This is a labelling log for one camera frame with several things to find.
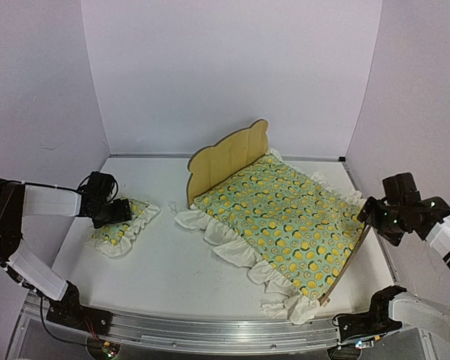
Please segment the metal rail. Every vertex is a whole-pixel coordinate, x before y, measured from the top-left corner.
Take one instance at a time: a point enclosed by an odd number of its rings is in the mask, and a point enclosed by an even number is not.
[[[39,298],[30,292],[25,300],[18,331],[30,320],[40,321]],[[103,339],[144,347],[182,353],[264,355],[302,353],[327,349],[338,344],[338,331],[330,319],[316,319],[304,325],[289,320],[203,320],[171,319],[112,311],[109,334]],[[50,323],[50,327],[59,325]],[[83,331],[67,329],[87,335]],[[19,349],[21,341],[13,344]]]
[[[141,159],[141,158],[156,158],[156,159],[189,159],[194,154],[140,154],[140,153],[121,153],[110,154],[109,158],[125,158],[125,159]],[[284,155],[285,161],[318,161],[324,163],[336,163],[338,159],[330,157],[305,157],[305,156],[287,156]]]

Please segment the wooden headboard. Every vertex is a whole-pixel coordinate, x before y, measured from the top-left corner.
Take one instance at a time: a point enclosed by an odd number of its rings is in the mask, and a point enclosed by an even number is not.
[[[196,197],[261,158],[269,147],[268,127],[266,120],[257,120],[250,127],[197,151],[188,162],[188,206],[194,203]]]

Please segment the toy bed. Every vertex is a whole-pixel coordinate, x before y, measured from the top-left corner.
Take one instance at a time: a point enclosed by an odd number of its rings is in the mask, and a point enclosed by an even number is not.
[[[262,303],[270,317],[301,324],[326,305],[362,245],[356,216],[364,200],[284,163],[268,149],[267,127],[256,121],[190,159],[190,210],[175,220],[205,230],[215,254],[283,296]]]

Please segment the white ruffle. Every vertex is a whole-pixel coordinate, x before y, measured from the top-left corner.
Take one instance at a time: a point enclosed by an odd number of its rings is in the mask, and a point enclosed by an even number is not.
[[[195,205],[179,212],[175,221],[189,230],[205,230],[203,238],[214,245],[213,251],[222,259],[238,267],[250,268],[248,277],[255,284],[265,284],[266,293],[279,293],[288,298],[281,303],[262,304],[262,311],[274,319],[290,319],[300,325],[313,319],[320,309],[318,300],[311,301],[272,268],[243,237],[227,225],[215,220]]]
[[[94,249],[108,257],[120,257],[121,255],[125,255],[132,248],[132,240],[137,238],[138,233],[142,229],[145,229],[145,225],[159,212],[160,208],[158,208],[158,206],[148,204],[148,207],[143,210],[142,214],[130,222],[130,226],[117,244],[114,245],[109,241],[103,241],[101,239],[92,239],[94,242]]]

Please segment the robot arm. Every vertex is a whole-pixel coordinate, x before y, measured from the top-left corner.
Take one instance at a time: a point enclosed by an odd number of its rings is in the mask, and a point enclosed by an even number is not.
[[[383,180],[385,198],[369,197],[358,219],[398,246],[415,231],[450,269],[450,207],[439,197],[422,200],[412,174]],[[360,345],[396,332],[404,324],[432,332],[450,343],[450,307],[419,298],[400,286],[376,292],[366,313],[336,316],[342,344]]]
[[[83,307],[77,287],[41,261],[22,237],[22,218],[30,215],[87,217],[95,228],[131,219],[127,199],[110,199],[113,189],[118,191],[113,176],[93,172],[86,180],[73,190],[0,178],[0,266],[21,286],[46,296],[50,309],[60,309],[48,313],[49,321],[80,328],[84,318],[100,318],[95,328],[104,333],[111,314]]]

